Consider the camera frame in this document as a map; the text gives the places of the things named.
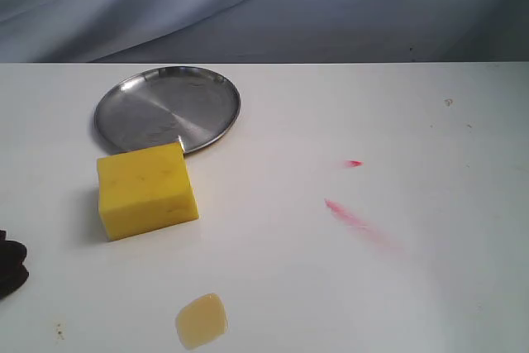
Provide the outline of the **yellow sponge block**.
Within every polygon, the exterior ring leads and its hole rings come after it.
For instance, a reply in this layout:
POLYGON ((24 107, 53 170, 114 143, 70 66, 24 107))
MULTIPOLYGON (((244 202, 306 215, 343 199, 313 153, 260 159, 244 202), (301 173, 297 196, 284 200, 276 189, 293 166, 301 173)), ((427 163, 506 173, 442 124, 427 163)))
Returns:
POLYGON ((100 158, 97 172, 98 213, 111 241, 198 219, 178 142, 100 158))

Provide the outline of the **yellowish liquid spill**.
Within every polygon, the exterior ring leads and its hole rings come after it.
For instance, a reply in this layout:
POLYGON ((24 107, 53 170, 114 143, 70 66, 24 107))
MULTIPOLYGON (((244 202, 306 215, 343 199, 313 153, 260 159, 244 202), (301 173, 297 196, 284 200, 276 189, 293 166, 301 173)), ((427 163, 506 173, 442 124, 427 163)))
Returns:
POLYGON ((215 293, 194 299, 179 311, 175 327, 180 343, 189 351, 216 340, 228 328, 222 300, 215 293))

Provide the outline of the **round stainless steel plate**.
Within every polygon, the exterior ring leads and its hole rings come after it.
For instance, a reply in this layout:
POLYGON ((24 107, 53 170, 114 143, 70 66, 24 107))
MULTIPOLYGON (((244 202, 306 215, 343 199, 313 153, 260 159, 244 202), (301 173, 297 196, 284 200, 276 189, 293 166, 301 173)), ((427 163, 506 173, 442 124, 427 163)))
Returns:
POLYGON ((112 87, 95 107, 93 127, 113 153, 178 142, 188 155, 219 141, 240 110, 239 91, 225 76, 168 66, 112 87))

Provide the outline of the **grey backdrop cloth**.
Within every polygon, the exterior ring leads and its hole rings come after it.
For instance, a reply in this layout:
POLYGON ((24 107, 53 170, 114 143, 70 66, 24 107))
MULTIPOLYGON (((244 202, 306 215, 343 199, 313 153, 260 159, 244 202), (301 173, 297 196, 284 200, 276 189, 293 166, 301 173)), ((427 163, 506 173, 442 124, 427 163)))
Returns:
POLYGON ((528 0, 1 0, 5 63, 527 58, 528 0))

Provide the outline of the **black cloth at left edge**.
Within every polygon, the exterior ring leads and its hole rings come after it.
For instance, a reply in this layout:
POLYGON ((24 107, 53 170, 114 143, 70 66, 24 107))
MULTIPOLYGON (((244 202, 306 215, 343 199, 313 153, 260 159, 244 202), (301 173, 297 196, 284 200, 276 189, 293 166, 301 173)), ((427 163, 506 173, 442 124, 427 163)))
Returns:
POLYGON ((8 240, 4 230, 1 230, 0 250, 0 298, 4 299, 27 281, 29 271, 24 265, 26 246, 19 241, 8 240))

